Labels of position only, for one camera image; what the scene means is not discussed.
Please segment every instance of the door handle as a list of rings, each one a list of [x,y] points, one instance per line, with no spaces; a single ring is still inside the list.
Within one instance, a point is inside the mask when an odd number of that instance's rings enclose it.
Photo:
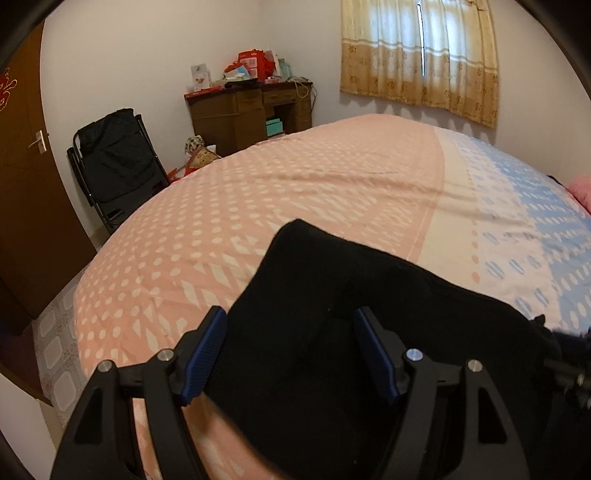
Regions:
[[[45,138],[43,137],[43,130],[39,130],[35,134],[35,137],[37,139],[31,145],[29,145],[27,148],[31,148],[33,145],[38,145],[39,146],[39,153],[43,155],[47,151],[47,147],[45,145]]]

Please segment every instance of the white wall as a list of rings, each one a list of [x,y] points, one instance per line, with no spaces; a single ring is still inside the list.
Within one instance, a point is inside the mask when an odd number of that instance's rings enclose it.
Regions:
[[[314,124],[394,113],[489,141],[568,182],[591,174],[591,101],[546,30],[515,0],[489,0],[499,57],[496,131],[444,110],[339,92],[341,0],[263,0],[268,46],[318,89]]]
[[[84,125],[119,108],[141,113],[166,170],[193,135],[183,95],[191,65],[213,79],[240,51],[264,46],[260,0],[66,0],[46,20],[41,97],[51,149],[86,232],[101,227],[66,150]]]
[[[273,48],[319,93],[314,124],[386,112],[489,141],[570,181],[591,174],[591,102],[543,27],[515,0],[489,0],[499,56],[496,131],[444,110],[342,94],[340,0],[66,0],[46,21],[41,94],[58,170],[86,232],[101,227],[66,150],[80,127],[118,108],[141,113],[169,170],[193,134],[183,94],[190,66],[221,75],[237,52]]]
[[[40,403],[3,375],[0,375],[0,430],[35,480],[47,480],[56,446]]]

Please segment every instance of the pink pillow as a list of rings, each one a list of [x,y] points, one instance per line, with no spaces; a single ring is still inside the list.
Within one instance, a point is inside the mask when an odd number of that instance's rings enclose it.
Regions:
[[[587,175],[576,177],[567,189],[585,209],[591,213],[591,178]]]

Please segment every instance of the blue clamp pad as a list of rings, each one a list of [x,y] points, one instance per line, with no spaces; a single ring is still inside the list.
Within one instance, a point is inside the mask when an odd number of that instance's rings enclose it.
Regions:
[[[389,405],[394,404],[408,390],[404,344],[394,332],[384,330],[368,307],[356,310],[353,329],[378,394]]]
[[[179,394],[182,405],[189,405],[192,399],[203,392],[227,331],[228,317],[226,312],[221,307],[212,307],[195,331],[195,334],[201,337],[197,340],[197,346],[189,354],[188,360],[183,362],[184,365],[181,365],[184,369],[184,386]]]

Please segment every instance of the curtain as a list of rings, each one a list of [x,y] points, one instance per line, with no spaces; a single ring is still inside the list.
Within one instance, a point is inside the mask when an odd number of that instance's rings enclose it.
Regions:
[[[341,91],[421,103],[415,0],[343,0]]]
[[[425,105],[496,127],[499,76],[488,0],[421,0]]]
[[[496,127],[499,80],[488,0],[342,0],[342,5],[342,92],[444,108]]]

